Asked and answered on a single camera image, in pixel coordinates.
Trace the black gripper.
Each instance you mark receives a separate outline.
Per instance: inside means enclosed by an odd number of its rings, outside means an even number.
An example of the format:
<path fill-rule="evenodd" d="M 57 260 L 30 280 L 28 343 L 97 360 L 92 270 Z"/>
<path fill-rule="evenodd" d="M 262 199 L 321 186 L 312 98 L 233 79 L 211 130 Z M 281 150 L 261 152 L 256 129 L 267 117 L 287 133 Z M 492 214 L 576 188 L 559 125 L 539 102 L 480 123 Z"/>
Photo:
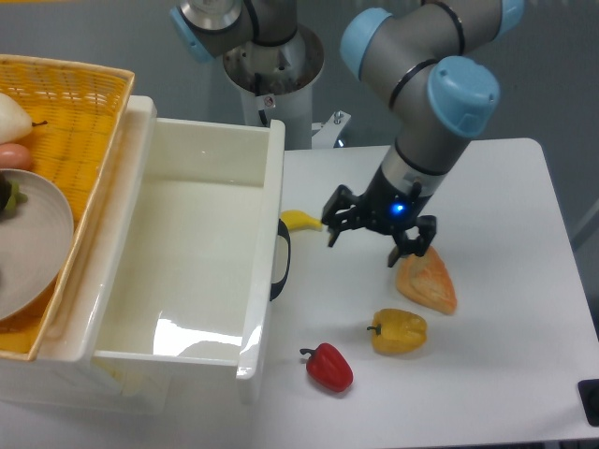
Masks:
<path fill-rule="evenodd" d="M 424 256 L 436 236 L 437 218 L 420 214 L 430 199 L 422 195 L 422 191 L 423 183 L 419 178 L 408 181 L 406 187 L 394 186 L 381 167 L 361 196 L 356 196 L 346 185 L 339 185 L 321 216 L 321 223 L 329 232 L 328 246 L 333 247 L 344 231 L 366 227 L 392 236 L 395 247 L 387 257 L 389 268 L 403 257 Z M 410 239 L 406 231 L 413 227 L 418 234 Z"/>

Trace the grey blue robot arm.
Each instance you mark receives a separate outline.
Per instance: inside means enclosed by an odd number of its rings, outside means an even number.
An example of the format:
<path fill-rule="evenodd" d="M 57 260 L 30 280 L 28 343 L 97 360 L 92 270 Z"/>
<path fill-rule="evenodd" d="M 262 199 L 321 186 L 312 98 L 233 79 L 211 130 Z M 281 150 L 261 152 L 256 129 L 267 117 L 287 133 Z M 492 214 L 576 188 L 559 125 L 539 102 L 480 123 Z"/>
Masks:
<path fill-rule="evenodd" d="M 523 12 L 520 1 L 424 1 L 401 18 L 374 7 L 348 24 L 345 65 L 402 127 L 366 191 L 340 186 L 323 208 L 331 239 L 360 228 L 390 236 L 390 263 L 428 250 L 436 220 L 423 208 L 500 100 L 498 81 L 468 53 L 513 29 Z M 311 144 L 324 54 L 295 2 L 182 1 L 170 17 L 199 62 L 222 60 L 248 124 L 278 120 L 293 147 Z"/>

